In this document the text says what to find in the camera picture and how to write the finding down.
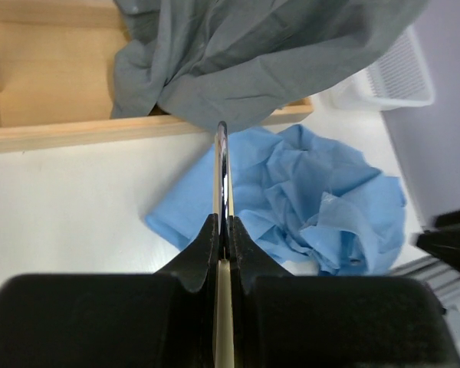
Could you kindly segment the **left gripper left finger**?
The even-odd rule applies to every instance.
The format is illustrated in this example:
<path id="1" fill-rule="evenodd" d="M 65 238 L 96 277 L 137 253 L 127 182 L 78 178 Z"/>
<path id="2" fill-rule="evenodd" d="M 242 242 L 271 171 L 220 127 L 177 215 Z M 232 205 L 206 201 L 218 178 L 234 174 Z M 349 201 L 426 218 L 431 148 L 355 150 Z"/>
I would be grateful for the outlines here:
<path id="1" fill-rule="evenodd" d="M 0 367 L 211 367 L 219 221 L 152 274 L 21 274 L 0 287 Z"/>

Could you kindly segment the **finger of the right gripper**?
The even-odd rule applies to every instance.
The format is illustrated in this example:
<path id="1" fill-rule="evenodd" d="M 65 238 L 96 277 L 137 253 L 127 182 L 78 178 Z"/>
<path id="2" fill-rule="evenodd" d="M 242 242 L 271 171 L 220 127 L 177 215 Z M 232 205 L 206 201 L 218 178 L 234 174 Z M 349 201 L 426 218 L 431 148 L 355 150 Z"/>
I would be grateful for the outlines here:
<path id="1" fill-rule="evenodd" d="M 416 247 L 445 263 L 460 263 L 460 210 L 436 217 L 417 237 Z"/>

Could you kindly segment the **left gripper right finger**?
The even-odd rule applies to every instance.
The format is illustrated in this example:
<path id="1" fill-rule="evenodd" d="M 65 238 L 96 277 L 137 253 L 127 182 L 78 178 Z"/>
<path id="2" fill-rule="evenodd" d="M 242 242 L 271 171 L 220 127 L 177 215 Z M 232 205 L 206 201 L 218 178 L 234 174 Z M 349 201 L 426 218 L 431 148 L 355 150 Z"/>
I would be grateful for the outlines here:
<path id="1" fill-rule="evenodd" d="M 238 367 L 460 367 L 442 306 L 410 278 L 295 276 L 230 221 Z"/>

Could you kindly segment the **blue shirt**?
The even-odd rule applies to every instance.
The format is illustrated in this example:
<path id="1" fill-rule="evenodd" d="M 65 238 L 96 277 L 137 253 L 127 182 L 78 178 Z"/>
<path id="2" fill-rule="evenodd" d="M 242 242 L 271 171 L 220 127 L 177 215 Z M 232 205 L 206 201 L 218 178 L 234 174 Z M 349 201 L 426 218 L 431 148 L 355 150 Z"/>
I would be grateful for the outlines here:
<path id="1" fill-rule="evenodd" d="M 331 275 L 384 274 L 404 243 L 400 181 L 299 124 L 228 138 L 235 214 L 278 262 Z"/>

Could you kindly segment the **cream wooden hanger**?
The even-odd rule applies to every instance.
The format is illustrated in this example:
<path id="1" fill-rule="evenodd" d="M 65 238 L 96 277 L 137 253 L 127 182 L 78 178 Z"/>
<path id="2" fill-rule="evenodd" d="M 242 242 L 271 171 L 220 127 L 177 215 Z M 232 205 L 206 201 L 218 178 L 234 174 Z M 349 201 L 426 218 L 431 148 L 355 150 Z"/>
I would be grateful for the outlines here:
<path id="1" fill-rule="evenodd" d="M 232 312 L 231 264 L 228 259 L 229 218 L 233 214 L 231 170 L 228 159 L 228 131 L 225 122 L 218 123 L 214 142 L 213 210 L 218 216 L 218 260 L 214 313 L 214 361 L 216 367 L 235 366 Z"/>

